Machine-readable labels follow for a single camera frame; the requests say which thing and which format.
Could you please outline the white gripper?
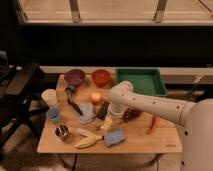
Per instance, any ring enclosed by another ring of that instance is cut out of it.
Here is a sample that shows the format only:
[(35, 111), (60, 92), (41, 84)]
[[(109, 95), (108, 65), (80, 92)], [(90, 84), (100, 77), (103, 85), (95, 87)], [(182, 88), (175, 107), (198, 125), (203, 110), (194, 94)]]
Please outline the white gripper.
[[(126, 110), (122, 104), (111, 102), (108, 107), (108, 113), (112, 118), (121, 118)], [(107, 116), (104, 120), (103, 129), (108, 130), (112, 125), (112, 119)]]

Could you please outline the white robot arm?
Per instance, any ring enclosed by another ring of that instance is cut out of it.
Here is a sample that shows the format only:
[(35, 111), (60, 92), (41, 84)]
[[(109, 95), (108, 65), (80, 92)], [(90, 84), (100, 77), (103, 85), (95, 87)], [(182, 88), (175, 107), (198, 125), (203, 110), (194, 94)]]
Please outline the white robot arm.
[(136, 94), (129, 81), (122, 81), (108, 92), (112, 115), (134, 107), (184, 128), (181, 171), (213, 171), (213, 98), (197, 103)]

